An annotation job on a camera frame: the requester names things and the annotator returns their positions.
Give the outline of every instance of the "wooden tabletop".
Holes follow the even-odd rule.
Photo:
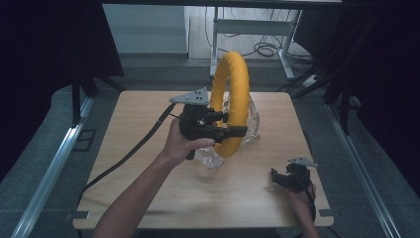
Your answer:
[[[120,161],[154,126],[179,91],[124,91],[121,93],[89,180]],[[218,169],[199,161],[185,161],[169,175],[140,228],[263,228],[297,225],[289,201],[271,182],[270,169],[285,174],[287,159],[312,160],[290,97],[281,92],[251,93],[261,122],[261,137]],[[183,105],[172,111],[177,115]],[[84,193],[74,219],[77,229],[92,229],[113,200],[148,166],[162,149],[171,118],[122,167]],[[329,209],[316,169],[310,168],[317,186],[316,208]],[[317,214],[315,224],[330,226],[332,216]]]

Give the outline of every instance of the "dark background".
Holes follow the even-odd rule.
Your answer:
[[[99,2],[0,2],[1,179],[44,121],[53,93],[99,74],[123,75]]]
[[[379,5],[371,11],[377,22],[347,72],[351,94],[361,102],[359,118],[420,195],[420,4],[391,0]],[[303,11],[294,41],[315,60],[334,53],[324,64],[330,73],[353,45],[349,32],[365,13]],[[345,39],[350,43],[340,49]]]

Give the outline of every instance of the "black curtain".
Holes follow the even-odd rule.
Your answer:
[[[95,75],[123,75],[99,2],[0,2],[1,179],[43,122],[53,93]]]
[[[390,1],[352,67],[359,117],[420,195],[420,8]]]

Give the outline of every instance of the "black cable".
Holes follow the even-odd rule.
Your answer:
[[[277,36],[271,36],[272,38],[275,38],[275,40],[278,42],[278,47],[279,48],[283,48],[283,39],[284,39],[284,37],[281,37],[281,41],[278,39],[278,37]]]
[[[266,13],[266,11],[268,11],[268,9],[267,8],[265,8],[265,10],[262,12],[262,14],[259,16],[259,20],[261,20],[262,19],[262,16]]]
[[[272,9],[272,11],[271,11],[271,14],[270,14],[270,19],[272,19],[272,16],[273,16],[273,14],[274,14],[274,9]],[[205,35],[206,35],[206,40],[207,40],[207,44],[210,46],[210,47],[213,47],[212,45],[211,45],[211,43],[210,43],[210,40],[209,40],[209,37],[208,37],[208,33],[207,33],[207,7],[205,8],[205,13],[204,13],[204,32],[205,32]],[[231,37],[237,37],[237,36],[240,36],[241,34],[235,34],[235,35],[232,35],[232,36],[225,36],[225,37],[228,37],[228,38],[231,38]],[[270,58],[270,57],[273,57],[274,55],[276,55],[276,54],[278,54],[278,52],[280,51],[280,49],[282,48],[282,41],[283,41],[283,39],[281,39],[281,42],[280,42],[280,40],[278,39],[278,37],[276,37],[276,36],[273,36],[277,41],[278,41],[278,43],[279,43],[279,46],[277,46],[277,45],[275,45],[275,44],[272,44],[272,43],[266,43],[265,42],[265,40],[266,40],[266,37],[267,36],[262,36],[262,38],[260,39],[260,41],[258,42],[258,43],[256,43],[255,45],[254,45],[254,50],[252,51],[252,52],[250,52],[250,53],[246,53],[246,54],[241,54],[241,56],[242,57],[247,57],[247,56],[250,56],[250,55],[252,55],[252,54],[254,54],[254,53],[258,53],[260,56],[262,56],[262,57],[265,57],[265,58]],[[217,49],[218,51],[221,51],[221,52],[228,52],[227,50],[224,50],[224,49],[220,49],[220,48],[218,48]]]
[[[157,121],[156,121],[154,127],[151,129],[151,131],[149,131],[149,133],[142,139],[142,141],[140,141],[123,159],[121,159],[117,164],[115,164],[114,166],[112,166],[111,168],[109,168],[108,170],[103,172],[101,175],[96,177],[94,180],[92,180],[90,183],[88,183],[81,190],[81,192],[79,194],[79,199],[77,201],[77,204],[80,203],[81,197],[83,196],[83,194],[88,189],[90,189],[93,185],[95,185],[101,179],[103,179],[104,177],[109,175],[111,172],[115,171],[116,169],[121,167],[124,163],[126,163],[155,134],[155,132],[158,130],[160,125],[163,123],[164,119],[166,119],[166,117],[170,114],[170,112],[172,111],[172,109],[175,105],[176,105],[176,103],[172,103],[163,111],[163,113],[157,119]]]
[[[304,72],[305,70],[307,70],[307,69],[301,70],[297,68],[296,67],[297,64],[309,64],[309,65],[320,64],[317,60],[314,60],[312,56],[299,56],[299,55],[287,53],[287,58],[293,61],[293,63],[291,64],[291,67],[297,72]]]
[[[81,230],[77,229],[77,236],[79,238],[83,238],[83,235],[81,234]]]
[[[280,18],[281,9],[278,9],[277,20]]]
[[[177,116],[175,114],[169,113],[170,116],[178,118],[178,119],[185,119],[185,117]]]
[[[274,15],[274,9],[271,9],[271,16],[269,16],[269,19],[272,20],[272,16]]]
[[[311,55],[296,55],[292,53],[287,53],[290,57],[296,57],[296,58],[312,58]]]
[[[296,77],[293,81],[288,82],[286,84],[284,84],[283,86],[279,87],[276,92],[281,91],[281,89],[283,88],[287,88],[286,92],[290,93],[293,88],[290,88],[290,86],[297,84],[299,81],[306,79],[308,76],[310,76],[311,74],[313,74],[314,72],[316,72],[319,69],[318,66],[316,65],[312,65],[308,70],[306,70],[305,72],[303,72],[301,75],[299,75],[298,77]]]
[[[232,16],[234,16],[234,19],[236,19],[236,16],[233,13],[233,8],[232,7],[231,7],[231,14],[232,14]],[[222,8],[222,17],[225,18],[225,7]],[[238,37],[240,35],[241,34],[233,34],[233,35],[223,34],[223,36],[226,37],[226,38]]]
[[[287,22],[287,19],[288,19],[288,16],[290,15],[290,9],[288,10],[288,12],[287,12],[287,16],[286,16],[286,22]]]

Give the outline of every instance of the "finger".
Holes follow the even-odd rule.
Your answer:
[[[172,121],[170,122],[170,127],[171,128],[179,128],[179,119],[178,118],[173,118]]]
[[[312,183],[312,196],[315,200],[315,198],[316,198],[316,185],[314,183]]]
[[[201,138],[201,139],[197,139],[195,141],[189,142],[188,147],[189,147],[189,150],[192,151],[192,150],[214,146],[214,143],[215,142],[213,139]]]

